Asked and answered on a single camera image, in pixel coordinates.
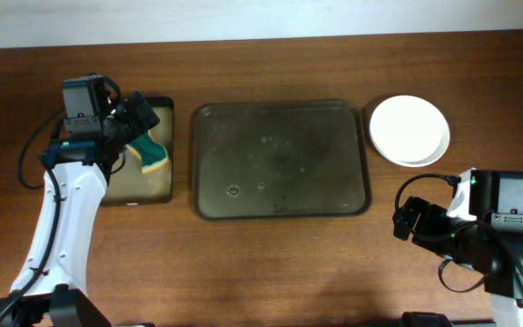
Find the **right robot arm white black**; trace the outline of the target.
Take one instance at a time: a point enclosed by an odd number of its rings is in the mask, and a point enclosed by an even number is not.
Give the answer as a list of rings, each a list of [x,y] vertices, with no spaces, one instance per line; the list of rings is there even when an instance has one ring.
[[[523,326],[523,172],[471,168],[440,175],[452,187],[448,208],[411,196],[394,199],[395,237],[480,273],[474,289],[491,297],[493,326]]]

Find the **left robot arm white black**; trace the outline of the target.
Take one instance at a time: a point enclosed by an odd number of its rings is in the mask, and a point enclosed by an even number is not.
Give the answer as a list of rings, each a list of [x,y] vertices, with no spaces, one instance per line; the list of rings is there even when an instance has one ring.
[[[110,323],[86,290],[94,220],[121,151],[160,120],[138,92],[90,114],[66,111],[67,136],[54,136],[40,158],[44,199],[26,261],[0,298],[0,326]]]

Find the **green yellow sponge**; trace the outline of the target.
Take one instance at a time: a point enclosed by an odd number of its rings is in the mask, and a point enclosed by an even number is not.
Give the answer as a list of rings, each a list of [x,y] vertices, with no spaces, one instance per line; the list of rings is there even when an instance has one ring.
[[[164,168],[171,161],[167,149],[153,139],[150,131],[128,143],[126,149],[140,161],[142,174]]]

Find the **cream white plate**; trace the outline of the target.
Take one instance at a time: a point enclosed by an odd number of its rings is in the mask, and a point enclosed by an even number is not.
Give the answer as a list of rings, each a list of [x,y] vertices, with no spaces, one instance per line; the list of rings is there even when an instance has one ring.
[[[443,131],[450,132],[444,114],[436,105],[414,95],[388,97],[370,114],[370,140],[376,150],[374,143],[383,137],[436,136]]]

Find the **pale grey plate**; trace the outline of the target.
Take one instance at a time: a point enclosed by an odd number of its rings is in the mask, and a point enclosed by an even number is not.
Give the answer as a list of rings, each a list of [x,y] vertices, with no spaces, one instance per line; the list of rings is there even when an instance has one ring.
[[[437,162],[448,150],[450,132],[436,136],[401,135],[383,137],[374,145],[388,161],[409,168],[423,167]]]

